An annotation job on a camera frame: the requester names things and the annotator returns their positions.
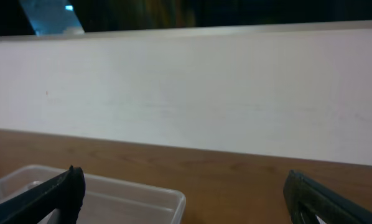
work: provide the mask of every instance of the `brown tabletop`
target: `brown tabletop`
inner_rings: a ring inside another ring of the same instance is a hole
[[[0,177],[30,164],[179,190],[182,223],[290,223],[290,169],[372,211],[372,166],[0,130]]]

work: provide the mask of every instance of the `plastic container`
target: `plastic container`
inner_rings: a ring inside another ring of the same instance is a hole
[[[0,203],[65,172],[26,166],[0,179]],[[77,223],[179,224],[185,196],[176,190],[85,174],[86,193]],[[46,223],[47,216],[40,223]]]

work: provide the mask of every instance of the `white panel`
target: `white panel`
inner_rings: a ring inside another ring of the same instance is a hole
[[[372,29],[3,41],[0,128],[372,165]]]

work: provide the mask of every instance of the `wooden surface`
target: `wooden surface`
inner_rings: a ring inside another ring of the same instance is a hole
[[[0,130],[0,177],[29,164],[175,189],[182,223],[290,223],[282,187],[298,169],[372,211],[372,167]]]

